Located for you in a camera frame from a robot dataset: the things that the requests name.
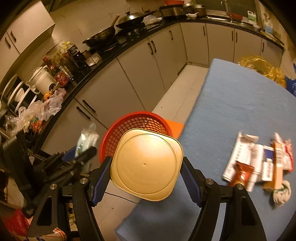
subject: cabinet door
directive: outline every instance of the cabinet door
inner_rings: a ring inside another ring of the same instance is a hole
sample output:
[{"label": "cabinet door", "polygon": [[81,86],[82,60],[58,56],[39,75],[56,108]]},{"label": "cabinet door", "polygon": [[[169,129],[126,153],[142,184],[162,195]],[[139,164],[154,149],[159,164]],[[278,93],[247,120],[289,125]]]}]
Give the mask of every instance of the cabinet door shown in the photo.
[{"label": "cabinet door", "polygon": [[181,23],[187,61],[209,64],[207,29],[205,23]]},{"label": "cabinet door", "polygon": [[234,28],[218,24],[206,24],[210,64],[214,58],[233,62]]},{"label": "cabinet door", "polygon": [[146,111],[152,111],[165,93],[151,43],[145,39],[118,56]]},{"label": "cabinet door", "polygon": [[[89,127],[92,122],[96,124],[96,131],[100,135],[97,142],[97,148],[99,149],[107,129],[73,99],[54,124],[41,149],[49,154],[61,153],[71,149],[77,144],[82,129]],[[92,169],[100,166],[98,154],[92,158],[91,163]]]},{"label": "cabinet door", "polygon": [[177,63],[177,69],[179,72],[187,61],[186,49],[180,24],[176,23],[169,27],[169,32],[171,34],[175,62]]},{"label": "cabinet door", "polygon": [[117,59],[100,70],[75,98],[107,128],[130,112],[144,110]]},{"label": "cabinet door", "polygon": [[4,33],[0,40],[0,82],[3,80],[9,68],[20,55],[11,42],[7,32]]},{"label": "cabinet door", "polygon": [[235,29],[234,62],[241,57],[260,55],[261,38],[246,31]]},{"label": "cabinet door", "polygon": [[168,90],[178,77],[177,63],[175,61],[171,38],[168,29],[149,36],[165,90]]},{"label": "cabinet door", "polygon": [[281,65],[281,57],[283,50],[266,39],[262,39],[261,54],[266,61],[271,63],[274,67]]},{"label": "cabinet door", "polygon": [[54,21],[39,1],[23,11],[9,26],[7,32],[22,53],[40,34],[54,25]]}]

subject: metal screw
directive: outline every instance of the metal screw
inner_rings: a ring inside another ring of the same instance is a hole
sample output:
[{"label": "metal screw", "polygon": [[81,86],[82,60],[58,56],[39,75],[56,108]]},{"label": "metal screw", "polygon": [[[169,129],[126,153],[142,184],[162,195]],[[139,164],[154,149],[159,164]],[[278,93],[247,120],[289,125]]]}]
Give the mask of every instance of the metal screw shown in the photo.
[{"label": "metal screw", "polygon": [[51,189],[51,190],[54,190],[54,189],[56,189],[56,188],[57,188],[57,184],[53,183],[53,184],[50,185],[50,189]]},{"label": "metal screw", "polygon": [[81,184],[85,184],[85,183],[87,183],[88,182],[88,179],[87,178],[82,178],[82,179],[80,179],[80,183]]},{"label": "metal screw", "polygon": [[242,184],[237,184],[237,188],[239,189],[239,190],[243,190],[244,189],[244,186],[242,185]]},{"label": "metal screw", "polygon": [[209,184],[209,185],[212,185],[212,184],[214,183],[214,180],[211,179],[211,178],[207,178],[207,179],[205,180],[205,182],[206,182],[207,184]]}]

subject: white towel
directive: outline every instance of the white towel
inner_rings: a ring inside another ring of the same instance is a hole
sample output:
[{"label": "white towel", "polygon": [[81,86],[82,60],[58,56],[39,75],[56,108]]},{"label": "white towel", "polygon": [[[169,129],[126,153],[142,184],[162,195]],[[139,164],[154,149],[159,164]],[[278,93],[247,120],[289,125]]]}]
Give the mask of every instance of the white towel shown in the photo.
[{"label": "white towel", "polygon": [[274,203],[276,207],[283,206],[291,197],[291,186],[286,180],[283,180],[281,189],[274,190]]}]

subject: black cable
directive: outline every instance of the black cable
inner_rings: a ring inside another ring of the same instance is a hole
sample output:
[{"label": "black cable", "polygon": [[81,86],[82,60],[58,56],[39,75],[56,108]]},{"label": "black cable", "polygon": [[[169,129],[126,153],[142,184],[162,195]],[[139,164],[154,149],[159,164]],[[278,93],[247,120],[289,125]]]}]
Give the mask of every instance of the black cable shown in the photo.
[{"label": "black cable", "polygon": [[138,204],[138,202],[134,202],[134,201],[132,201],[132,200],[129,200],[129,199],[126,199],[126,198],[124,198],[124,197],[117,196],[117,195],[115,195],[115,194],[108,193],[108,192],[105,192],[105,193],[107,193],[107,194],[109,194],[109,195],[112,195],[112,196],[115,196],[115,197],[120,197],[120,198],[122,198],[122,199],[125,199],[125,200],[127,200],[127,201],[130,201],[130,202],[133,202],[133,203],[136,203],[136,204]]}]

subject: faucet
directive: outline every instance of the faucet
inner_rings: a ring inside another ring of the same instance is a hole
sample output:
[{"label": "faucet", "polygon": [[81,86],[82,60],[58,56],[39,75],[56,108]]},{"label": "faucet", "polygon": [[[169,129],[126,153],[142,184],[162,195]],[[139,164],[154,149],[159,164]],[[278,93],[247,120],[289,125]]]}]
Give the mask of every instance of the faucet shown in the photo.
[{"label": "faucet", "polygon": [[230,17],[230,22],[233,22],[232,15],[231,15],[231,10],[230,10],[230,6],[229,6],[227,0],[222,0],[221,3],[220,3],[221,6],[222,6],[223,2],[225,4],[226,12],[227,12],[228,16]]}]

